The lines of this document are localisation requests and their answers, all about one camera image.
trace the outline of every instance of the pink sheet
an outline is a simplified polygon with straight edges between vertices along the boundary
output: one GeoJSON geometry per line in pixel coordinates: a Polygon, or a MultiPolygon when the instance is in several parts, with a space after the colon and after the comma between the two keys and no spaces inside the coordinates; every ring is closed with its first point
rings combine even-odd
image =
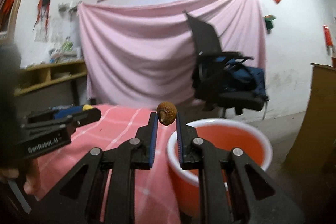
{"type": "MultiPolygon", "coordinates": [[[[137,129],[147,125],[150,110],[100,105],[100,121],[77,129],[72,143],[38,159],[42,198],[88,151],[94,147],[109,150],[133,138],[137,129]]],[[[135,172],[136,224],[180,224],[179,209],[168,174],[166,144],[175,131],[159,124],[153,167],[135,172]]]]}
{"type": "Polygon", "coordinates": [[[192,33],[183,11],[211,23],[224,51],[265,68],[266,28],[259,0],[183,0],[145,7],[80,4],[87,94],[104,103],[156,108],[193,98],[192,33]]]}

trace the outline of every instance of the dried fruit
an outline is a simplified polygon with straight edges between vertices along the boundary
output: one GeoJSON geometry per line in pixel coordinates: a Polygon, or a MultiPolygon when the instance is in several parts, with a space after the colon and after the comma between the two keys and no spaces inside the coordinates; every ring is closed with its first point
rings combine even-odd
{"type": "Polygon", "coordinates": [[[175,121],[177,109],[176,106],[170,102],[162,102],[158,105],[156,112],[160,123],[168,126],[175,121]]]}

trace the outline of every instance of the blue gripper pad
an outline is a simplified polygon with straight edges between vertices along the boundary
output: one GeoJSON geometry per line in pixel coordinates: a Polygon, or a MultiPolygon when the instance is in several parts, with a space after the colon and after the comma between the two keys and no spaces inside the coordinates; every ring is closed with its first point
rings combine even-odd
{"type": "Polygon", "coordinates": [[[154,123],[152,125],[151,144],[149,150],[149,167],[152,168],[155,157],[156,138],[158,135],[158,115],[155,114],[154,123]]]}
{"type": "Polygon", "coordinates": [[[67,109],[62,109],[59,112],[54,114],[54,119],[61,119],[73,113],[83,111],[83,106],[74,106],[67,109]]]}
{"type": "Polygon", "coordinates": [[[176,116],[176,136],[177,136],[177,150],[178,150],[178,160],[180,164],[183,163],[183,144],[182,144],[182,131],[181,122],[179,114],[176,116]]]}

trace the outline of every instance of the orange bowl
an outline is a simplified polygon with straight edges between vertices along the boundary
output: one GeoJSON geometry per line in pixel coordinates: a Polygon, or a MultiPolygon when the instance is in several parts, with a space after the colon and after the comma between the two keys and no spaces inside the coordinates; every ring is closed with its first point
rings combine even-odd
{"type": "MultiPolygon", "coordinates": [[[[227,119],[204,119],[188,124],[195,127],[199,137],[213,143],[217,148],[232,150],[239,147],[264,171],[272,161],[272,146],[258,129],[243,122],[227,119]]],[[[198,218],[199,191],[198,171],[182,170],[178,160],[176,131],[167,143],[169,175],[172,180],[179,208],[185,214],[198,218]]]]}

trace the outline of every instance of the table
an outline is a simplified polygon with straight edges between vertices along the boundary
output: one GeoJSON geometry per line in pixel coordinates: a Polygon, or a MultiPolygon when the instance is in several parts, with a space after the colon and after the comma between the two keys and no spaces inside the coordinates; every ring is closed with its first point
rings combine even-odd
{"type": "MultiPolygon", "coordinates": [[[[147,125],[151,110],[97,105],[101,119],[77,129],[72,143],[38,159],[41,171],[42,198],[90,149],[109,150],[135,136],[147,125]]],[[[175,123],[165,127],[159,123],[155,161],[150,171],[135,172],[136,224],[180,224],[179,209],[168,174],[166,145],[175,131],[175,123]]]]}

